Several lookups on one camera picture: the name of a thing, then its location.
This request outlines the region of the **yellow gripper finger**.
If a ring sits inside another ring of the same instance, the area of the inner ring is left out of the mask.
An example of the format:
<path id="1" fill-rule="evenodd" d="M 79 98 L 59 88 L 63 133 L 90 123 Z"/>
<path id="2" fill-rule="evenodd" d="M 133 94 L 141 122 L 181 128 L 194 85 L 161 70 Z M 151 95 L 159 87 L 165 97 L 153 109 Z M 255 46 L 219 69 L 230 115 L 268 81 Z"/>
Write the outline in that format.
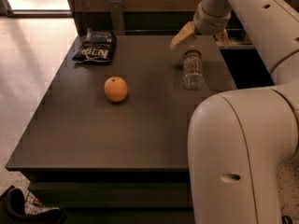
<path id="1" fill-rule="evenodd" d="M 216 34 L 216 37 L 223 44 L 224 47 L 229 47 L 229 37 L 225 29 L 223 29 L 221 32 L 218 32 Z"/>
<path id="2" fill-rule="evenodd" d="M 180 45 L 187 44 L 196 38 L 195 25 L 193 21 L 188 21 L 175 35 L 170 42 L 170 49 L 176 49 Z"/>

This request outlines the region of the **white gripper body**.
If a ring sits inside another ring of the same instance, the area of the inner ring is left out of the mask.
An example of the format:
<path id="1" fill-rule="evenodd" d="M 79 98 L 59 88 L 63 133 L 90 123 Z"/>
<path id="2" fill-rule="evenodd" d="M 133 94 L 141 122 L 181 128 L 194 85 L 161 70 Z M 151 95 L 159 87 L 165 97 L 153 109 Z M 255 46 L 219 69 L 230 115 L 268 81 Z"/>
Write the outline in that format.
<path id="1" fill-rule="evenodd" d="M 201 2 L 193 15 L 193 23 L 196 31 L 201 35 L 215 35 L 222 32 L 231 18 L 231 7 L 205 6 Z"/>

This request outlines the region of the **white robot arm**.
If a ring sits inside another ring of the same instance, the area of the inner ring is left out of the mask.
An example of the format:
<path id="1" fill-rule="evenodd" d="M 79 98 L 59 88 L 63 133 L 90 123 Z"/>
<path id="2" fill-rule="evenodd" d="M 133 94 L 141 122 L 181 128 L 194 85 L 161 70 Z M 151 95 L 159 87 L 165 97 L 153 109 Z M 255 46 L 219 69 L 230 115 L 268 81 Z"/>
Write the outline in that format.
<path id="1" fill-rule="evenodd" d="M 298 13 L 283 0 L 202 0 L 172 39 L 224 30 L 234 13 L 273 79 L 226 91 L 192 114 L 188 163 L 196 224 L 298 224 L 281 213 L 277 169 L 298 156 Z"/>

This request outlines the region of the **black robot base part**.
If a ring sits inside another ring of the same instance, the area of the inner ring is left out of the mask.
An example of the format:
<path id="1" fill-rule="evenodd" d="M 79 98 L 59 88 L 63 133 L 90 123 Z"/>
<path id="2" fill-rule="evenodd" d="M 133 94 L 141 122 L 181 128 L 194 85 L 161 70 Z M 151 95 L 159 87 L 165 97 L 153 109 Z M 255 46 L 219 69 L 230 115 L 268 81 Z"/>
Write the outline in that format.
<path id="1" fill-rule="evenodd" d="M 65 220 L 66 213 L 60 209 L 26 215 L 24 195 L 14 186 L 0 196 L 0 224 L 64 224 Z"/>

